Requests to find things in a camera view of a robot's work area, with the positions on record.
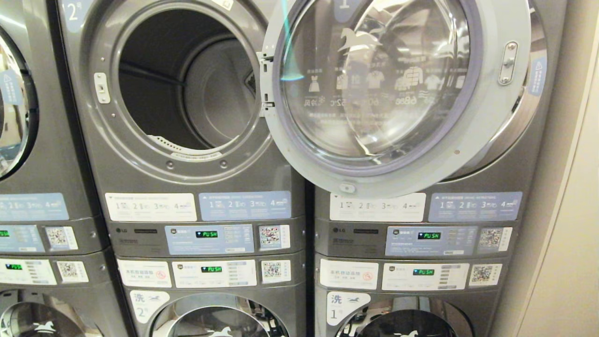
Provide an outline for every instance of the cream wall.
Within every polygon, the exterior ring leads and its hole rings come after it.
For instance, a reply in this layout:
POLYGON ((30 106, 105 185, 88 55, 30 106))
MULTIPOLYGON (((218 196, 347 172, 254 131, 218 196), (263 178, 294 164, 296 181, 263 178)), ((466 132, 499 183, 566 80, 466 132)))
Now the cream wall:
POLYGON ((491 336, 599 336, 599 1, 570 0, 539 169, 491 336))

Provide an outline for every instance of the dryer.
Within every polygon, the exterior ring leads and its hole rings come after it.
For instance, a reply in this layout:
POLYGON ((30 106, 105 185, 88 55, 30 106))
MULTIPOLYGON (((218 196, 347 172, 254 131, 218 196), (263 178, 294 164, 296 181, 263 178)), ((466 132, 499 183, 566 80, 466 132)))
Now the dryer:
POLYGON ((110 248, 0 261, 0 335, 132 336, 110 248))
POLYGON ((261 9, 272 2, 58 3, 117 255, 264 254, 254 247, 262 225, 280 225, 299 243, 283 253, 301 248, 304 181, 260 116, 254 76, 267 25, 261 9), (180 245, 190 238, 173 223, 244 239, 199 251, 180 245))
POLYGON ((140 337, 310 336, 304 254, 119 258, 140 337))
POLYGON ((4 1, 0 13, 0 253, 100 251, 108 237, 55 20, 38 1, 4 1))
POLYGON ((317 186, 315 336, 487 336, 566 1, 285 1, 263 111, 317 186))

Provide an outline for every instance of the stacked washer dryer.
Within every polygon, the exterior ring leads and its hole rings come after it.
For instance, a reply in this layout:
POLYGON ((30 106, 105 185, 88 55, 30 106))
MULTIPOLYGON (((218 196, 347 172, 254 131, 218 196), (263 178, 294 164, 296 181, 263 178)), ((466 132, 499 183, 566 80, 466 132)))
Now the stacked washer dryer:
POLYGON ((60 0, 139 336, 305 336, 304 181, 260 116, 253 1, 60 0))
POLYGON ((123 336, 130 319, 52 11, 0 2, 0 335, 123 336))
POLYGON ((261 92, 275 142, 320 188, 315 336, 489 334, 526 225, 565 5, 275 10, 261 92))

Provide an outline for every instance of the horse logo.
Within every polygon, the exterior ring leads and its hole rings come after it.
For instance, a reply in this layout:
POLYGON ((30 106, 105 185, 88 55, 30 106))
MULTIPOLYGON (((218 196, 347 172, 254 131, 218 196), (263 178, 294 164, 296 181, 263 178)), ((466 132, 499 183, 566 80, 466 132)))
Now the horse logo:
POLYGON ((414 331, 410 332, 409 335, 403 335, 402 333, 394 333, 393 335, 399 336, 399 337, 416 337, 416 336, 418 336, 418 331, 414 330, 414 331))
POLYGON ((56 330, 53 328, 54 323, 52 323, 52 321, 48 321, 45 324, 34 323, 34 326, 36 326, 34 331, 37 331, 37 332, 52 333, 52 334, 54 334, 56 332, 56 330))
POLYGON ((374 35, 372 35, 373 33, 377 33, 380 31, 381 29, 373 29, 372 31, 370 31, 370 33, 356 33, 350 28, 343 28, 343 30, 341 31, 341 38, 345 38, 345 44, 337 51, 340 52, 344 49, 349 49, 358 46, 362 48, 373 48, 376 46, 382 46, 379 40, 374 35))
POLYGON ((212 335, 210 335, 208 337, 233 337, 230 334, 230 332, 231 332, 230 327, 225 327, 221 331, 208 330, 208 332, 212 332, 212 335))

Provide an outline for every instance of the digital display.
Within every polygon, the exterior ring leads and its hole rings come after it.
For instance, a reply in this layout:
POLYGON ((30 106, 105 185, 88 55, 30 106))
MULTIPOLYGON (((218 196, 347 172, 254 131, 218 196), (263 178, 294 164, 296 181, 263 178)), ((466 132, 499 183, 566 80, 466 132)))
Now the digital display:
POLYGON ((441 232, 440 231, 426 231, 423 233, 418 233, 418 240, 440 240, 441 232))
POLYGON ((219 237, 219 232, 216 230, 200 230, 195 232, 195 237, 219 237))
POLYGON ((223 267, 202 267, 202 273, 222 273, 223 267))
POLYGON ((434 269, 414 269, 413 276, 433 276, 435 275, 434 269))
POLYGON ((20 264, 5 264, 5 266, 8 270, 23 270, 23 266, 20 264))

